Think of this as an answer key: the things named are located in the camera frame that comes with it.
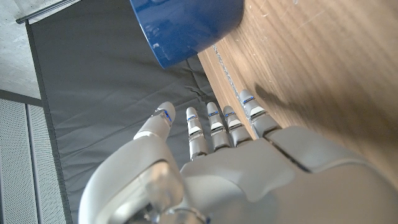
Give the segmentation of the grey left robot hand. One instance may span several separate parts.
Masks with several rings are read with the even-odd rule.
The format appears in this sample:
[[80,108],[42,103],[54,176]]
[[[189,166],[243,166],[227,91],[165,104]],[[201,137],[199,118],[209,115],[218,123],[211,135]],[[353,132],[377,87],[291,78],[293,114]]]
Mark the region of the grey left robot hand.
[[230,106],[208,103],[213,152],[194,108],[190,160],[166,143],[176,117],[162,103],[90,177],[80,223],[396,223],[397,189],[359,154],[298,126],[282,128],[247,90],[253,139]]

